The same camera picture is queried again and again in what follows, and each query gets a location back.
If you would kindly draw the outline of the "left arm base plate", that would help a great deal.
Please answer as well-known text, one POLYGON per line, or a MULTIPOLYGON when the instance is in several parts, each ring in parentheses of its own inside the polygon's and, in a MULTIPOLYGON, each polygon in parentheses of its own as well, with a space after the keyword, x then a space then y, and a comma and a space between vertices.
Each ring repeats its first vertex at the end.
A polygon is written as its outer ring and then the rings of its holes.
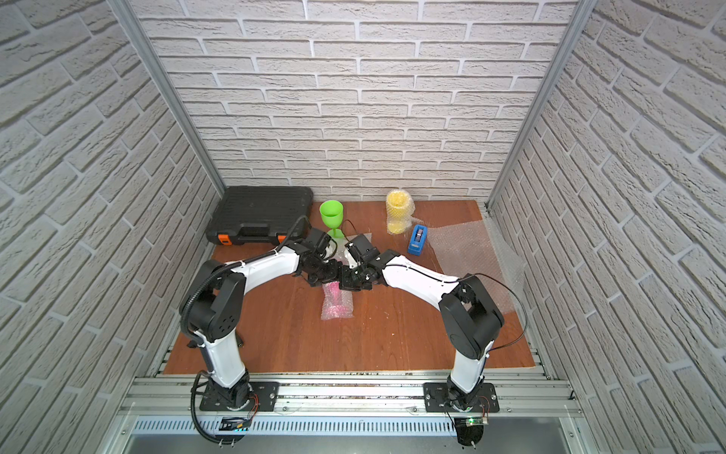
POLYGON ((276 381, 252 381, 236 385, 232 389, 221 387, 212 381, 205 387, 200 409, 203 412, 272 412, 277 401, 280 383, 276 381))

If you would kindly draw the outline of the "pink plastic wine glass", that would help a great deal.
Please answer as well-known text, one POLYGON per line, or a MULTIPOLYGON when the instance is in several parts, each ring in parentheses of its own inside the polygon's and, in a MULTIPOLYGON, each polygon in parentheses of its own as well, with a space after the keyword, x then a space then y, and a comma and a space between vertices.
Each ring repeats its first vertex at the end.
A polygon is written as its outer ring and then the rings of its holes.
POLYGON ((353 296, 350 291, 342 291, 337 283, 330 283, 323 286, 323 292, 323 321, 354 317, 353 296))

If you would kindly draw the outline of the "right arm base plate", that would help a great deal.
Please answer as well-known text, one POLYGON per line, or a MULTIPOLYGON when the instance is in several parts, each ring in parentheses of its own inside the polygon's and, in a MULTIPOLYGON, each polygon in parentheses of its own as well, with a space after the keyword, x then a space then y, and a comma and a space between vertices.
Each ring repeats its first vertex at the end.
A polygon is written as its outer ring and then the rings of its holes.
POLYGON ((453 383, 427 382, 423 385, 423 401, 425 410, 435 414, 479 412, 489 415, 500 411, 495 386, 488 382, 480 382, 470 393, 463 393, 453 383))

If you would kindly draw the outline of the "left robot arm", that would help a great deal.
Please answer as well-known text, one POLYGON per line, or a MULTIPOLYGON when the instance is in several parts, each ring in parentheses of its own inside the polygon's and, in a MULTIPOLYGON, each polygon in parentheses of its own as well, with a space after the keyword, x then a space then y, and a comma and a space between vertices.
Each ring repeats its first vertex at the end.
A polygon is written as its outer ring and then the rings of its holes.
POLYGON ((180 306, 181 332, 202 348, 207 373, 223 391, 248 379, 236 341, 248 291, 285 275, 305 275, 312 287, 340 279, 344 263, 302 246, 284 247, 246 261, 202 264, 180 306))

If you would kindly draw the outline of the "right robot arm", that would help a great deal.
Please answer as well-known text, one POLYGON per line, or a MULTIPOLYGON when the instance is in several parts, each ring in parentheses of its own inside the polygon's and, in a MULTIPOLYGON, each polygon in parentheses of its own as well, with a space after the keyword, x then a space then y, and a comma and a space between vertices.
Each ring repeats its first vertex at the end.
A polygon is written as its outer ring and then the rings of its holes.
POLYGON ((340 287, 348 291, 371 289, 375 284, 408 292, 436 308, 449 342, 456 349, 449 375, 453 395, 470 395, 484 377, 484 366, 504 316, 489 291, 472 274, 454 277, 438 274, 402 255, 384 253, 355 267, 341 265, 340 287))

